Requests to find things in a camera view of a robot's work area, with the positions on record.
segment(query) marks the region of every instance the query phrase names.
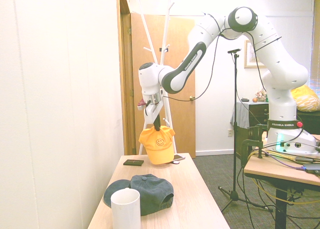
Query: wooden table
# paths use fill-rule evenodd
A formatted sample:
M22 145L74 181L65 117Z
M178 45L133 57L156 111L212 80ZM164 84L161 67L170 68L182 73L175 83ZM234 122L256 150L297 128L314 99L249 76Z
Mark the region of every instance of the wooden table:
M285 161L285 163L294 167L300 166L290 161ZM275 187L285 191L295 186L296 188L320 192L320 177L302 170L287 167L271 157L263 156L259 159L256 156L252 156L244 168L244 174L250 178L269 181ZM287 193L277 189L276 197L287 200ZM287 203L276 200L276 207L283 213L278 210L275 211L275 228L285 229Z
M229 229L224 216L188 153L179 164L153 165L147 155L122 156L109 185L134 175L153 174L173 185L174 198L170 208L141 217L142 229ZM127 159L144 160L142 166L123 165ZM88 229L111 229L112 210L103 197Z

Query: light wooden tabletop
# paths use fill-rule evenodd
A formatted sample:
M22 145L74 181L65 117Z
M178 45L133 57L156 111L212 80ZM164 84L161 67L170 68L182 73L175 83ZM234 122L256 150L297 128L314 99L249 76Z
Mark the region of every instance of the light wooden tabletop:
M293 167L301 167L301 165L288 160L282 161ZM270 156L262 156L261 159L256 155L251 156L244 168L244 173L320 186L319 176L285 166Z
M122 156L109 185L134 175L153 174L173 185L174 198L170 208L141 217L142 229L229 229L224 216L188 153L179 164L153 165L147 155ZM127 159L144 160L142 166L123 165ZM103 201L88 229L112 229L112 210Z

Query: window blind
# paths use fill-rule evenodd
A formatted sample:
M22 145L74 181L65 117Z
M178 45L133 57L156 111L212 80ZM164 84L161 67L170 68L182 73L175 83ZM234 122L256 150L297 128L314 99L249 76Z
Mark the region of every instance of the window blind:
M314 0L309 87L320 97L320 0Z

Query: yellow cap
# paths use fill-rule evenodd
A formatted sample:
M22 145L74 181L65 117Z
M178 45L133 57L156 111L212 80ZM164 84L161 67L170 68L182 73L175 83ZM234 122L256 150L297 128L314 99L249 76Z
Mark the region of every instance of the yellow cap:
M155 127L144 129L139 142L145 147L146 153L152 164L169 163L174 159L175 152L172 144L175 131L167 126L160 126L157 131Z

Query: cap brim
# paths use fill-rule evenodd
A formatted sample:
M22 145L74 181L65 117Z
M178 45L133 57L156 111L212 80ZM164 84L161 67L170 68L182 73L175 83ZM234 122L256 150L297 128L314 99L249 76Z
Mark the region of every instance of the cap brim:
M121 180L116 180L115 182L111 183L107 189L104 192L103 195L103 201L104 203L111 208L111 196L113 193L125 189L125 188L130 188L130 181L121 179Z
M173 146L169 146L167 149L163 150L148 150L146 149L149 160L154 165L164 164L172 162L175 156Z

